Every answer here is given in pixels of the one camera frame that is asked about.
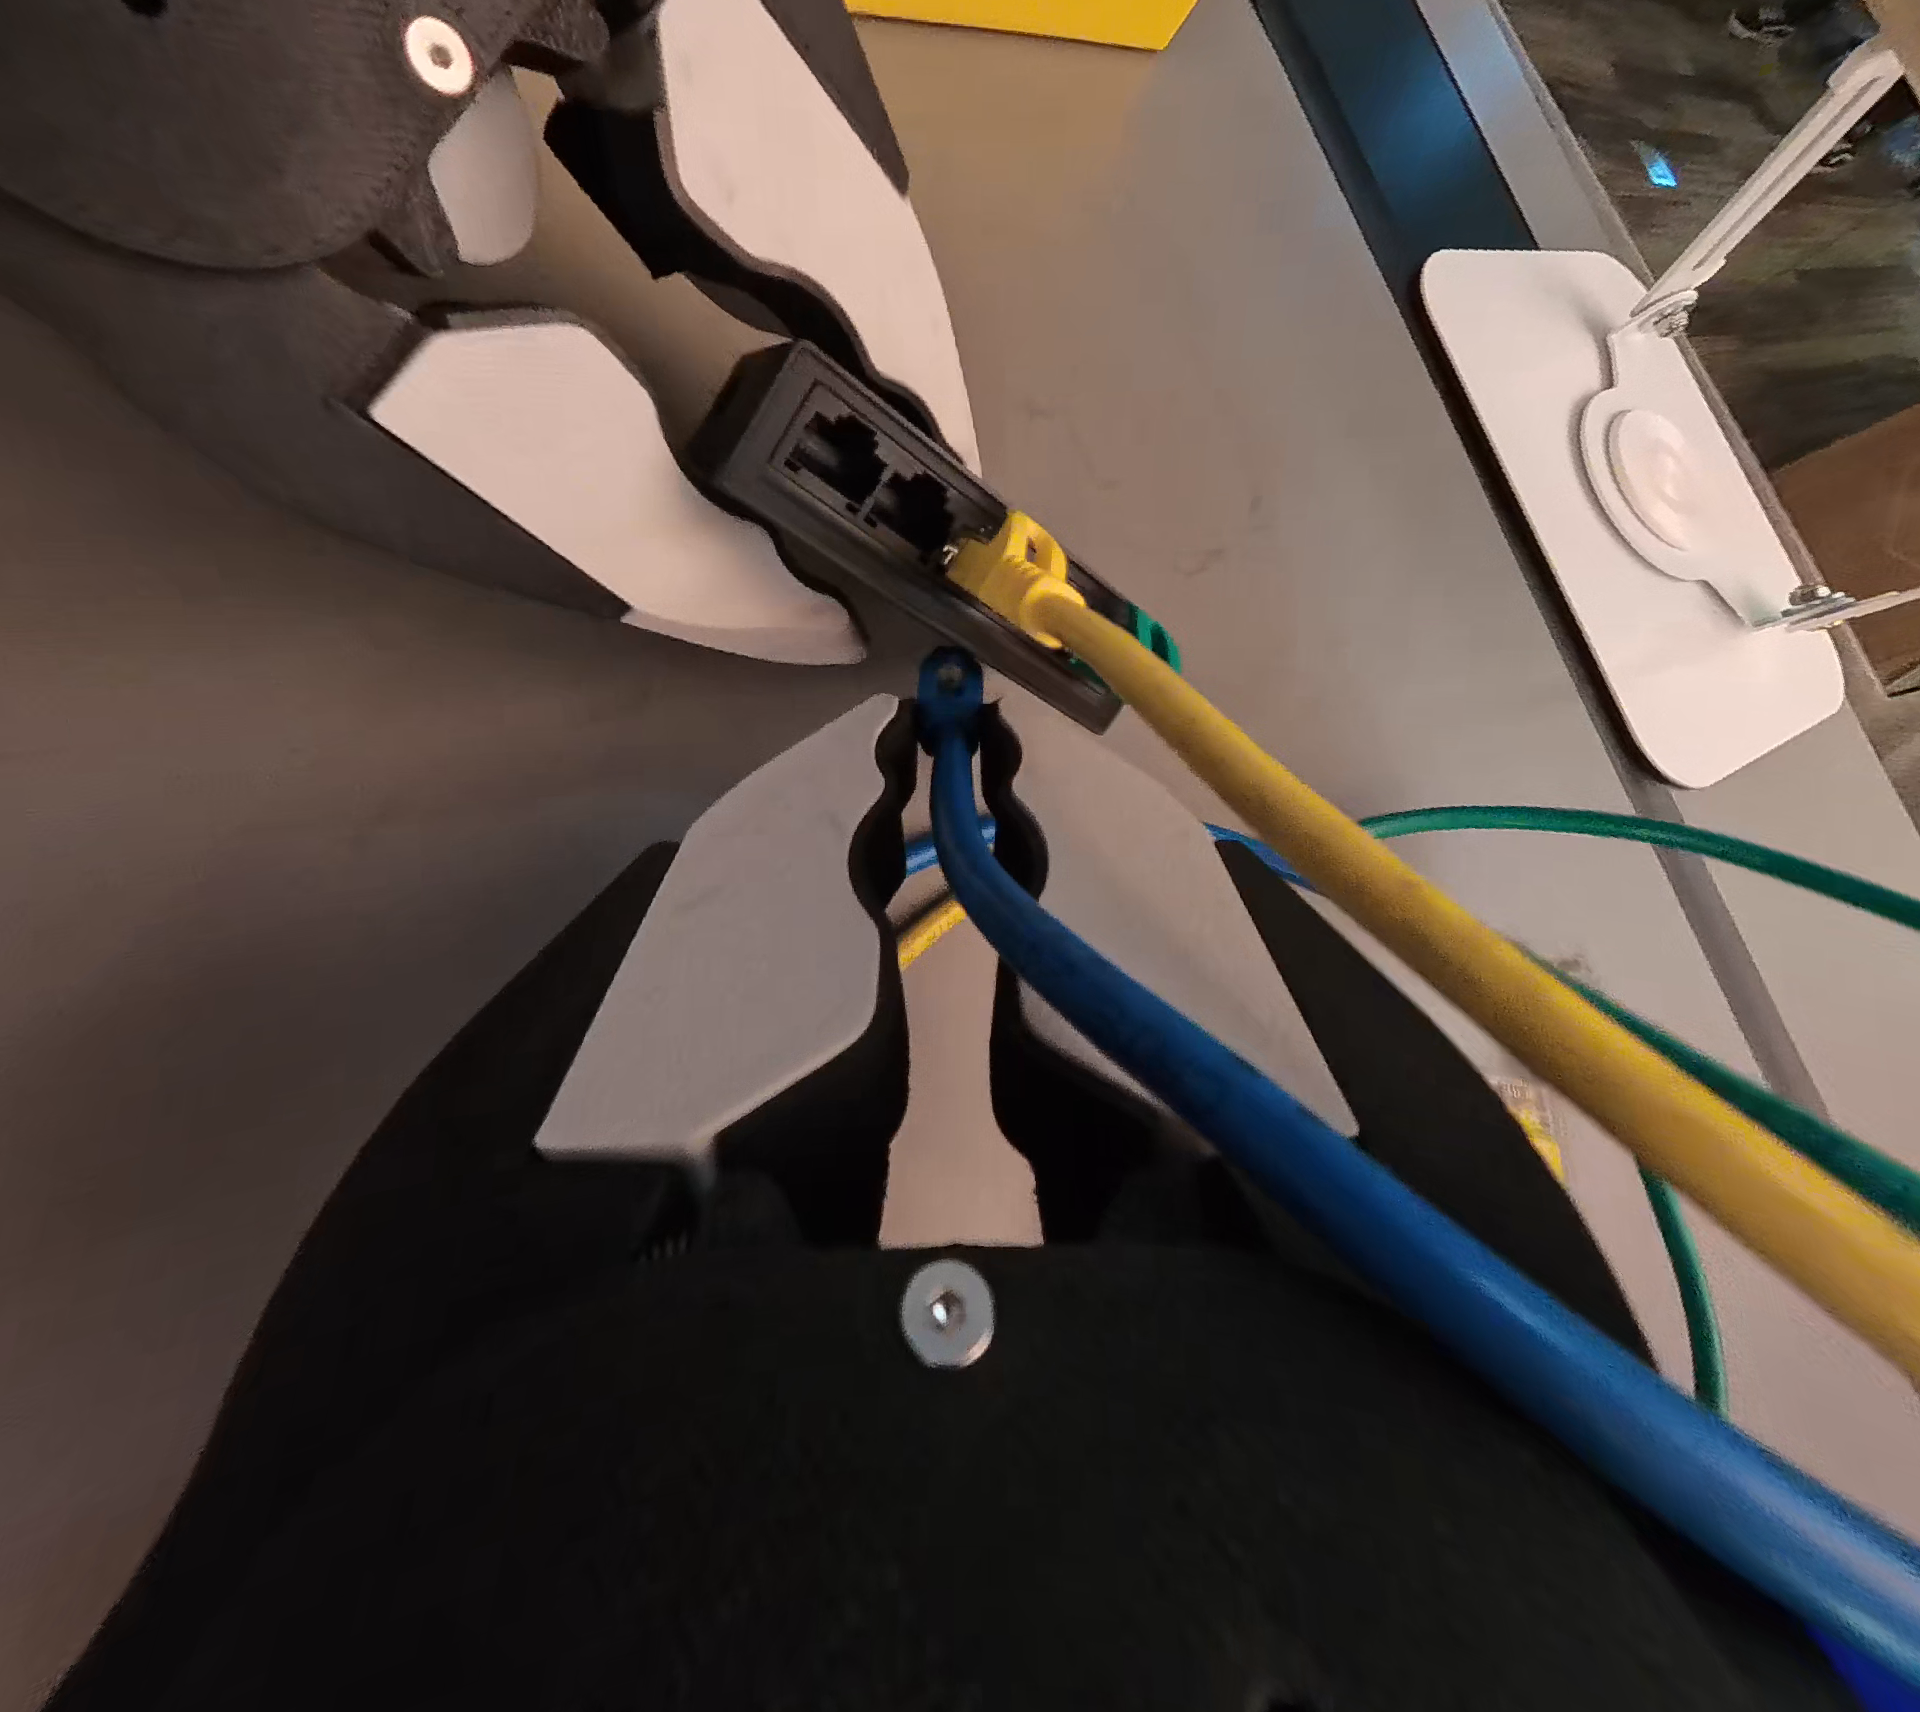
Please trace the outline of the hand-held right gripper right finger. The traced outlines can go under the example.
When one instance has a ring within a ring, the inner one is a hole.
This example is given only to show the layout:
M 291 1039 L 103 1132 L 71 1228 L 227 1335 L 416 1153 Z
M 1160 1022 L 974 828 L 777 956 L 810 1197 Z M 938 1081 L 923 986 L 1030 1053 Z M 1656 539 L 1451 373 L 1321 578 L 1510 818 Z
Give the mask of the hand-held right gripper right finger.
M 1202 822 L 1155 778 L 1041 708 L 989 708 L 981 801 L 994 857 L 1091 952 L 1248 1059 L 1342 1138 L 1355 1116 Z M 1087 1242 L 1134 1177 L 1185 1182 L 1212 1149 L 994 968 L 989 1092 L 1028 1164 L 1045 1245 Z

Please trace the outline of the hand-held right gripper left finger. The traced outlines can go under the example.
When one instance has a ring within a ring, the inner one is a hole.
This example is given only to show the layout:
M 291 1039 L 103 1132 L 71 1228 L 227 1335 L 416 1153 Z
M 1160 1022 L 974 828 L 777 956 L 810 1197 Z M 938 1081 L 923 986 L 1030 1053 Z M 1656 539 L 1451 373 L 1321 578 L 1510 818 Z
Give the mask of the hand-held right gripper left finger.
M 875 694 L 703 811 L 536 1132 L 549 1161 L 759 1177 L 814 1245 L 877 1242 L 907 1100 L 887 918 L 917 736 Z

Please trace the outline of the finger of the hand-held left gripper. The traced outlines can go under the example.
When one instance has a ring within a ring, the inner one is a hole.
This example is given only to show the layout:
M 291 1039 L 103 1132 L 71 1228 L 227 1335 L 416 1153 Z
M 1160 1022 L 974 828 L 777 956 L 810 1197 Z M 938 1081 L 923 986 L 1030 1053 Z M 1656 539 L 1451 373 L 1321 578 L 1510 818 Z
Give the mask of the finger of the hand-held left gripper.
M 643 382 L 574 318 L 459 311 L 367 414 L 611 594 L 627 628 L 767 664 L 867 658 L 848 610 L 688 482 Z
M 762 0 L 655 0 L 543 140 L 653 276 L 816 344 L 981 476 L 917 209 Z

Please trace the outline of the black ethernet switch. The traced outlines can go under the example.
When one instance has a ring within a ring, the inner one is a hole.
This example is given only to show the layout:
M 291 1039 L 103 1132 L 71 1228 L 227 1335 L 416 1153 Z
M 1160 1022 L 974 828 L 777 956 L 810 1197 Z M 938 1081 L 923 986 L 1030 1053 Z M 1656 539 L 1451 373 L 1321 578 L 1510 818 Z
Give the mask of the black ethernet switch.
M 685 471 L 855 621 L 887 610 L 1080 728 L 1113 725 L 1119 699 L 1091 668 L 1028 640 L 948 576 L 963 543 L 994 536 L 1009 503 L 820 348 L 777 343 L 743 357 L 692 436 Z

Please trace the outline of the white stand base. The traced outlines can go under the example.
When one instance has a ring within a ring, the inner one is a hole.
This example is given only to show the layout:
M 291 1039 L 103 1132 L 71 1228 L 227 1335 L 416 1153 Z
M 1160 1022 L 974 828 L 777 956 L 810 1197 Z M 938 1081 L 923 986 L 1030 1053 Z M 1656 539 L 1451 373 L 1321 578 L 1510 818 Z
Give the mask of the white stand base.
M 1624 735 L 1705 789 L 1833 718 L 1838 653 L 1674 337 L 1617 258 L 1438 251 L 1419 297 Z

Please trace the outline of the clear poster holder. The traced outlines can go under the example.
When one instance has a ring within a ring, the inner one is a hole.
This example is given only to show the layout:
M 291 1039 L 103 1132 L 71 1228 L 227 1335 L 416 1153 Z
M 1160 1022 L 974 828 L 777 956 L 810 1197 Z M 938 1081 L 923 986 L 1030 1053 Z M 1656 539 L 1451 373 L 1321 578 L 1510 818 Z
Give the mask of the clear poster holder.
M 1666 369 L 1659 348 L 1688 332 L 1697 294 L 1769 216 L 1790 190 L 1866 114 L 1906 80 L 1901 54 L 1872 36 L 1837 65 L 1820 101 L 1780 140 L 1760 168 L 1716 209 L 1715 219 L 1652 282 L 1608 333 L 1613 405 L 1592 401 L 1580 422 L 1596 432 L 1595 496 L 1612 492 L 1619 533 L 1669 578 L 1702 583 L 1751 635 L 1813 635 L 1916 603 L 1916 590 L 1845 594 L 1823 581 L 1798 583 L 1760 610 L 1759 583 L 1733 539 L 1733 492 L 1715 483 L 1702 442 L 1681 428 L 1677 410 L 1656 405 L 1651 383 Z

